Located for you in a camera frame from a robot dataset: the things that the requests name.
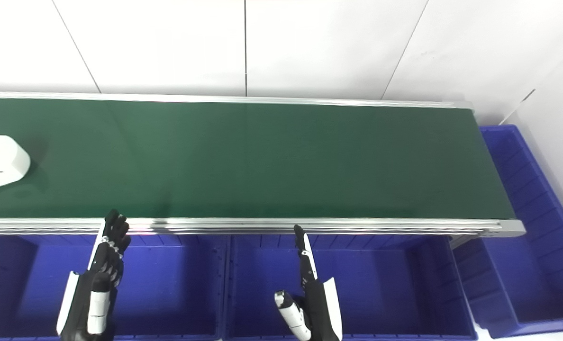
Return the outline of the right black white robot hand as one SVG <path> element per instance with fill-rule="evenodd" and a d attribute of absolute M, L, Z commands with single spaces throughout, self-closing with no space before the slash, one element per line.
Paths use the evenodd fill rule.
<path fill-rule="evenodd" d="M 344 333 L 335 278 L 318 278 L 307 233 L 299 225 L 294 226 L 294 233 L 304 296 L 278 290 L 273 297 L 276 307 L 299 341 L 341 341 Z"/>

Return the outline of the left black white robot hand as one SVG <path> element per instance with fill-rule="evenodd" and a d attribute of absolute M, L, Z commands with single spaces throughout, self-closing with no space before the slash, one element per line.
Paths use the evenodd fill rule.
<path fill-rule="evenodd" d="M 87 269 L 70 272 L 56 322 L 62 341 L 112 341 L 113 310 L 131 242 L 127 218 L 112 209 L 104 218 Z"/>

